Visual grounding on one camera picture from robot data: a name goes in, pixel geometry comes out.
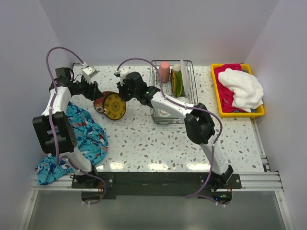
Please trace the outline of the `yellow brown plate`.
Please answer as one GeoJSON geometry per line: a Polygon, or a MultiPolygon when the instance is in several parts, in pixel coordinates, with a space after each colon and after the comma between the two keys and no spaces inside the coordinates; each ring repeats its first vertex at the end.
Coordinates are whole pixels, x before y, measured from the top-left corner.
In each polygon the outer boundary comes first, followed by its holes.
{"type": "Polygon", "coordinates": [[[176,95],[177,93],[177,75],[176,72],[172,69],[171,70],[171,87],[172,87],[172,93],[176,95]]]}
{"type": "Polygon", "coordinates": [[[120,120],[126,113],[126,103],[118,93],[109,93],[103,103],[104,115],[113,121],[120,120]]]}

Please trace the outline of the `pink cup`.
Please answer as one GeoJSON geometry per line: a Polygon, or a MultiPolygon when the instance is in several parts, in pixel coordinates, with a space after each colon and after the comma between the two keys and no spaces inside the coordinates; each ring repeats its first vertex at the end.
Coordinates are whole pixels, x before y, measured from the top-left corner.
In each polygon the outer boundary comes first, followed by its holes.
{"type": "Polygon", "coordinates": [[[169,75],[170,75],[170,66],[168,62],[162,62],[159,66],[159,74],[161,77],[162,82],[168,82],[169,81],[169,75]]]}

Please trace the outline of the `pale green bowl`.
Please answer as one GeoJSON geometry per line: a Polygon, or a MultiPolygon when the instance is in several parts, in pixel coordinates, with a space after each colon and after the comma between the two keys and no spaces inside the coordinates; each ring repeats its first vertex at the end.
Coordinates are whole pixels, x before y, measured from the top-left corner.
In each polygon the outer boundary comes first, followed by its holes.
{"type": "Polygon", "coordinates": [[[173,116],[169,112],[161,110],[161,109],[154,109],[153,116],[156,119],[164,119],[164,118],[165,119],[173,119],[173,118],[176,118],[175,116],[173,116]]]}

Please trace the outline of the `red floral plate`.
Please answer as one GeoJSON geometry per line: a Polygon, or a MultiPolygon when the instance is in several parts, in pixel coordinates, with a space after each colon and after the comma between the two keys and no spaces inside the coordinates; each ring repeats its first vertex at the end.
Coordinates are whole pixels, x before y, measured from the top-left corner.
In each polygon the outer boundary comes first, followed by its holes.
{"type": "Polygon", "coordinates": [[[100,113],[100,114],[104,114],[105,113],[105,109],[104,109],[104,101],[106,99],[106,97],[111,93],[111,91],[105,91],[103,92],[103,96],[100,98],[97,98],[94,100],[93,105],[94,105],[94,109],[100,113]]]}

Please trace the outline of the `lime green small plate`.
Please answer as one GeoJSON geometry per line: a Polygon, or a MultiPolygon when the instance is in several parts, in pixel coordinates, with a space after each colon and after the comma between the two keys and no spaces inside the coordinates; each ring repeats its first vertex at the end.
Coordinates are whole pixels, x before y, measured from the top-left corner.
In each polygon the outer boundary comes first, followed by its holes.
{"type": "Polygon", "coordinates": [[[176,96],[180,97],[183,93],[183,79],[181,71],[176,74],[176,81],[176,96]]]}

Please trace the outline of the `white beige mug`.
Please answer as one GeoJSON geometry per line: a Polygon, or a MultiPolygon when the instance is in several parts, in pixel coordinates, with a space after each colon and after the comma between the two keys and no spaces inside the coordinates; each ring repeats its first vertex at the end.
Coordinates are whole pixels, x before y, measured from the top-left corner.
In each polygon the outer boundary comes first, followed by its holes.
{"type": "Polygon", "coordinates": [[[174,64],[173,67],[172,67],[172,70],[174,72],[179,72],[181,71],[181,64],[177,63],[177,64],[174,64]]]}

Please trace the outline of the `blue shark print cloth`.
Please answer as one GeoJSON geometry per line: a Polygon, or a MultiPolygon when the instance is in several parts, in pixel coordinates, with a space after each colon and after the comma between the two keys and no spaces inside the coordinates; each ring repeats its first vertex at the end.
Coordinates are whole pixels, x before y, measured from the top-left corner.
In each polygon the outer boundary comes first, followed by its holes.
{"type": "MultiPolygon", "coordinates": [[[[77,148],[93,165],[100,163],[108,150],[106,132],[92,119],[88,111],[71,102],[68,103],[66,116],[76,135],[77,148]]],[[[35,172],[37,184],[47,185],[72,173],[73,168],[65,160],[61,160],[59,165],[56,165],[56,158],[47,154],[38,164],[35,172]]]]}

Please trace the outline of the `blue patterned bowl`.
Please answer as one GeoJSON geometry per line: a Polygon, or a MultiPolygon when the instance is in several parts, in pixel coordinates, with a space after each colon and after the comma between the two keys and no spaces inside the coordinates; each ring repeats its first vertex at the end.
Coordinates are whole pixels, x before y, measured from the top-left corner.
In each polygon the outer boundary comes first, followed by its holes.
{"type": "Polygon", "coordinates": [[[177,99],[180,100],[181,102],[189,103],[189,100],[186,97],[178,97],[177,99]]]}

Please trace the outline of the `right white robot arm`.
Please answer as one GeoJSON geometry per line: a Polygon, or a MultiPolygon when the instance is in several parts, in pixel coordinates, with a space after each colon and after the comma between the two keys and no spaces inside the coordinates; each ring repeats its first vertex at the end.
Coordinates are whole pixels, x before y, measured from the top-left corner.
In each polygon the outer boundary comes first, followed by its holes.
{"type": "Polygon", "coordinates": [[[198,144],[211,162],[214,184],[219,188],[225,188],[230,184],[233,169],[219,146],[220,135],[215,134],[212,119],[214,114],[207,111],[205,105],[184,103],[164,95],[160,89],[147,86],[138,72],[116,70],[115,76],[120,78],[117,88],[119,96],[124,101],[135,98],[142,105],[163,110],[182,120],[189,140],[198,144]]]}

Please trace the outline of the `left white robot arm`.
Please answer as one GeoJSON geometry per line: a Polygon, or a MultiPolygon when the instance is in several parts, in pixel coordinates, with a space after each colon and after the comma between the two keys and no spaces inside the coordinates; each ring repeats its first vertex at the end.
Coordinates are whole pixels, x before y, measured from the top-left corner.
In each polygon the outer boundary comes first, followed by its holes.
{"type": "Polygon", "coordinates": [[[83,95],[94,101],[103,96],[97,82],[88,82],[85,76],[74,81],[70,68],[56,69],[56,78],[49,88],[50,99],[42,115],[33,118],[33,126],[44,153],[56,157],[56,164],[65,160],[82,182],[89,188],[99,184],[94,165],[77,149],[77,137],[66,117],[66,111],[74,95],[83,95]]]}

